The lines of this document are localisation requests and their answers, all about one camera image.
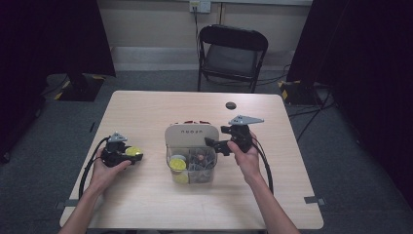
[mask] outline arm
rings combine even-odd
[[[271,193],[261,175],[258,151],[254,147],[251,147],[248,152],[243,153],[232,141],[228,141],[228,147],[234,152],[237,164],[244,174],[245,182],[254,194],[268,233],[299,233],[294,223],[286,215],[277,199]]]
[[[94,173],[89,187],[85,190],[69,219],[61,227],[59,234],[86,233],[89,222],[94,215],[94,205],[97,198],[110,185],[116,174],[131,164],[131,161],[124,161],[116,167],[108,168],[100,159],[101,151],[101,149],[97,151]]]

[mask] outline wooden table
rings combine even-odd
[[[235,110],[226,102],[237,105]],[[234,156],[218,155],[213,182],[177,184],[166,163],[165,130],[173,123],[208,121],[218,130],[242,114],[262,118],[250,125],[261,142],[274,179],[275,197],[299,229],[320,229],[323,220],[281,97],[257,94],[115,92],[107,106],[86,166],[98,142],[119,132],[144,156],[117,176],[96,205],[90,228],[156,230],[259,230],[264,221]],[[220,134],[219,139],[229,135]],[[78,198],[83,169],[70,199]],[[261,161],[261,173],[267,179]],[[63,225],[74,208],[65,208]]]

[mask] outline forearm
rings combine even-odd
[[[294,223],[292,223],[279,202],[274,198],[261,175],[252,178],[248,184],[264,218],[268,233],[299,233]]]
[[[72,215],[64,223],[63,227],[58,233],[86,233],[89,222],[94,215],[94,205],[99,195],[100,191],[96,188],[89,187],[88,189],[86,189]]]

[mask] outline black chair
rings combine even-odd
[[[264,35],[255,30],[214,24],[201,29],[199,44],[198,91],[201,90],[204,74],[207,80],[209,75],[249,82],[251,92],[255,92],[268,49],[268,40]]]

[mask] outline chair backrest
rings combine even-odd
[[[200,42],[223,47],[266,52],[268,40],[260,32],[221,24],[204,27],[200,31]]]

